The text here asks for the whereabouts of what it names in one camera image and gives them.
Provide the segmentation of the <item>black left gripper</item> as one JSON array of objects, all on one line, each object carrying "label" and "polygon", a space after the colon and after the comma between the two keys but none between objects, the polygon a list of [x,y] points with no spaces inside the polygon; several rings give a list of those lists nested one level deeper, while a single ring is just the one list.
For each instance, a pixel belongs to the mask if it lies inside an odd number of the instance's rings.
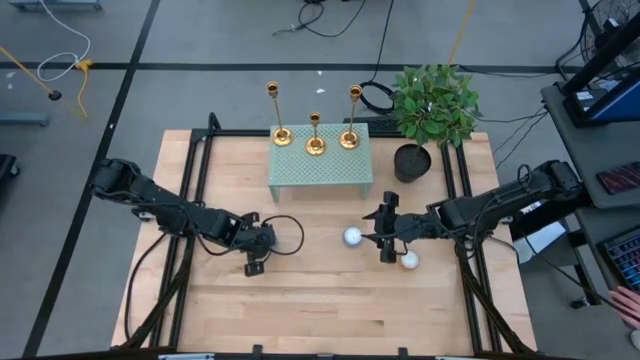
[{"label": "black left gripper", "polygon": [[270,240],[266,244],[263,239],[263,228],[257,224],[260,220],[257,212],[250,212],[242,216],[228,213],[230,221],[229,251],[240,251],[246,254],[247,263],[244,265],[244,275],[253,277],[265,271],[263,257],[270,255],[276,246],[276,233],[272,225],[264,227],[265,234]]}]

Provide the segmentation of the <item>tall gold candlestick holder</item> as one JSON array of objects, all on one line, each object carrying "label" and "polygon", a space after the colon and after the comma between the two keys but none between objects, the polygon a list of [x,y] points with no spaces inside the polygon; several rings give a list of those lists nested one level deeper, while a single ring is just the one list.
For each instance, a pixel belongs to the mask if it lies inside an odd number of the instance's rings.
[{"label": "tall gold candlestick holder", "polygon": [[359,144],[358,135],[353,130],[354,115],[357,103],[362,95],[362,88],[359,85],[352,85],[349,88],[351,99],[351,113],[349,117],[349,127],[340,136],[340,145],[347,150],[355,149]]},{"label": "tall gold candlestick holder", "polygon": [[273,100],[277,120],[277,126],[272,136],[273,143],[277,146],[290,145],[293,141],[293,133],[288,128],[284,128],[282,126],[282,119],[278,105],[279,84],[276,81],[270,81],[265,85],[265,87],[268,95]]}]

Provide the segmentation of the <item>short gold candlestick holder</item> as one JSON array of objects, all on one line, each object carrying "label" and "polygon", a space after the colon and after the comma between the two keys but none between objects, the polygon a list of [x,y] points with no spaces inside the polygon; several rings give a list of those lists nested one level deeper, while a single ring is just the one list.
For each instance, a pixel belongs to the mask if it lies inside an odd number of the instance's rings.
[{"label": "short gold candlestick holder", "polygon": [[320,113],[319,112],[310,113],[309,119],[312,127],[312,135],[305,144],[305,151],[310,155],[320,156],[326,151],[326,143],[318,135],[318,126],[320,124]]}]

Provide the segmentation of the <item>green metal mesh shelf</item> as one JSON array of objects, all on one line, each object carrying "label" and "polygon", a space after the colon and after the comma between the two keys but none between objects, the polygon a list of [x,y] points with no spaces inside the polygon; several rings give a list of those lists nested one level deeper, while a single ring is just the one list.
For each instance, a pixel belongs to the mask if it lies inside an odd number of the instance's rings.
[{"label": "green metal mesh shelf", "polygon": [[310,125],[290,125],[294,140],[286,146],[269,142],[267,186],[274,202],[279,201],[282,187],[357,185],[362,198],[368,196],[374,183],[369,126],[353,125],[359,138],[355,149],[345,149],[340,136],[348,130],[343,123],[320,125],[318,139],[326,150],[312,155],[306,150],[307,141],[313,138]]}]

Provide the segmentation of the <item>black computer keyboard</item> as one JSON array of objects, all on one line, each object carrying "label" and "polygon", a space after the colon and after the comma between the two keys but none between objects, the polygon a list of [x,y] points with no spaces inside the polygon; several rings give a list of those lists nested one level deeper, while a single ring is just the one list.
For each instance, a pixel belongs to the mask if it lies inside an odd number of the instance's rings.
[{"label": "black computer keyboard", "polygon": [[386,116],[367,116],[355,117],[353,128],[357,124],[366,124],[367,133],[370,137],[375,138],[402,138],[403,135],[397,130],[396,122]]}]

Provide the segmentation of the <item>green potted plant black pot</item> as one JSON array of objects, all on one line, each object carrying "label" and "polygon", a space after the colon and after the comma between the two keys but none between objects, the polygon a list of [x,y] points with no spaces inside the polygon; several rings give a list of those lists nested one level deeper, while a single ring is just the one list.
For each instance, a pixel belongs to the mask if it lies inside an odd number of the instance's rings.
[{"label": "green potted plant black pot", "polygon": [[394,174],[411,183],[430,169],[426,145],[458,147],[471,137],[480,114],[479,94],[471,89],[472,77],[453,65],[407,67],[395,76],[392,119],[410,143],[396,150]]}]

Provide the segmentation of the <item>white paper sheet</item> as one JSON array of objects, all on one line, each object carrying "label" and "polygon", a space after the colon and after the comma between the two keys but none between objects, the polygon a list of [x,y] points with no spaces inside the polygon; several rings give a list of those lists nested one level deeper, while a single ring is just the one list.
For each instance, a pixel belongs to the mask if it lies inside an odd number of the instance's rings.
[{"label": "white paper sheet", "polygon": [[537,253],[543,251],[566,232],[560,222],[556,221],[542,227],[540,230],[534,231],[524,237],[516,237],[516,233],[512,235],[513,246],[517,253],[518,262],[524,264],[531,260]]}]

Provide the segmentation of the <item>grey side cart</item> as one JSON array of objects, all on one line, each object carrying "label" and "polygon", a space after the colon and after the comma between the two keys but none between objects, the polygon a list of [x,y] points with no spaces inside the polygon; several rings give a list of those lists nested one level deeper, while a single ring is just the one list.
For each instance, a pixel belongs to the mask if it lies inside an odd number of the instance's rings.
[{"label": "grey side cart", "polygon": [[542,88],[541,96],[594,205],[601,209],[640,208],[640,188],[610,195],[596,178],[601,171],[640,161],[640,122],[578,128],[557,86]]}]

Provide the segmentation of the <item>dark red-lit keypad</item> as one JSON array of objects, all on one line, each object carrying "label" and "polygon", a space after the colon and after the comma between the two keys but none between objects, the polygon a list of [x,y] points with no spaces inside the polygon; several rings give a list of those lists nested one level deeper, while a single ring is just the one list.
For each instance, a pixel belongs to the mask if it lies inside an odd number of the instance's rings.
[{"label": "dark red-lit keypad", "polygon": [[609,195],[640,188],[640,161],[620,165],[596,174],[598,183]]}]

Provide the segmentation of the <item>rainbow backlit keyboard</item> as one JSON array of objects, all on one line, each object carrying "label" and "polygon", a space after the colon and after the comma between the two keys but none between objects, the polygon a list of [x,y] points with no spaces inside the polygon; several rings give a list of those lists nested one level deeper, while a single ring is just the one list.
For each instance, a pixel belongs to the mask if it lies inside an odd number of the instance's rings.
[{"label": "rainbow backlit keyboard", "polygon": [[640,227],[597,245],[619,285],[640,294]]}]

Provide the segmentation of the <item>person's hand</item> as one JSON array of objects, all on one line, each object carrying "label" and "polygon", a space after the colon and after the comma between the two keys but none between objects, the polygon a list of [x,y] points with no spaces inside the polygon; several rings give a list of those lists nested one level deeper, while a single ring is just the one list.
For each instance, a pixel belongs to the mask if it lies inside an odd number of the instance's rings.
[{"label": "person's hand", "polygon": [[618,286],[609,291],[614,304],[623,309],[618,311],[622,321],[632,330],[640,330],[640,295]]}]

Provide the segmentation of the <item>blue screen monitor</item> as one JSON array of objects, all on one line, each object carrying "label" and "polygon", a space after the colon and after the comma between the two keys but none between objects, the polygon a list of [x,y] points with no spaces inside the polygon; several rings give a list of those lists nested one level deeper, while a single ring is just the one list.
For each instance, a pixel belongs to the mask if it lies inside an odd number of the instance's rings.
[{"label": "blue screen monitor", "polygon": [[610,89],[572,92],[563,105],[576,127],[640,122],[640,67]]}]

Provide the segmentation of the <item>grey flat floor base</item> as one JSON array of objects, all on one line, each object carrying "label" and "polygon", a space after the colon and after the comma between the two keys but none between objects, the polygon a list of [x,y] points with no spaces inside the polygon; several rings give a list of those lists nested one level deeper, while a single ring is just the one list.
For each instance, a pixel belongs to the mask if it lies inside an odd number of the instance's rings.
[{"label": "grey flat floor base", "polygon": [[85,7],[93,8],[96,11],[102,9],[100,0],[7,0],[8,3],[19,11],[35,11],[47,7],[52,10],[54,8],[70,8]]},{"label": "grey flat floor base", "polygon": [[49,119],[45,113],[0,111],[0,125],[9,124],[39,125],[46,127],[49,125]]}]

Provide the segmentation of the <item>black floor fan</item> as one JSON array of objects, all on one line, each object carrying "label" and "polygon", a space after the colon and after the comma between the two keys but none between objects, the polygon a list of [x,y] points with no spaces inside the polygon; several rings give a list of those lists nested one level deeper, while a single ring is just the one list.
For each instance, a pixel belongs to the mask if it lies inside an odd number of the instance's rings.
[{"label": "black floor fan", "polygon": [[[613,36],[640,11],[640,0],[587,0],[586,28],[580,51],[584,63],[590,61]],[[640,65],[640,38],[623,49],[601,74]]]}]

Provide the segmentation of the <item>black aluminium table frame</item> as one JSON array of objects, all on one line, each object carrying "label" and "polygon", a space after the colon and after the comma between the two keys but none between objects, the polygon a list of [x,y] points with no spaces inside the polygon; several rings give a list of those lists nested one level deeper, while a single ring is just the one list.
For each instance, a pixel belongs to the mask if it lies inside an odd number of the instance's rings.
[{"label": "black aluminium table frame", "polygon": [[385,264],[371,241],[350,248],[343,232],[375,211],[383,193],[400,198],[400,213],[422,213],[459,187],[460,165],[445,167],[436,145],[433,164],[413,183],[399,182],[393,156],[399,138],[370,142],[374,184],[366,198],[353,186],[285,188],[274,202],[267,186],[270,138],[266,131],[221,130],[215,134],[204,185],[204,202],[234,213],[271,218],[279,251],[263,274],[246,277],[245,257],[219,247],[194,254],[177,348],[216,358],[338,360],[341,356],[469,356],[473,338],[490,350],[490,325],[483,311],[468,322],[460,263],[452,240],[417,240],[415,270]]}]

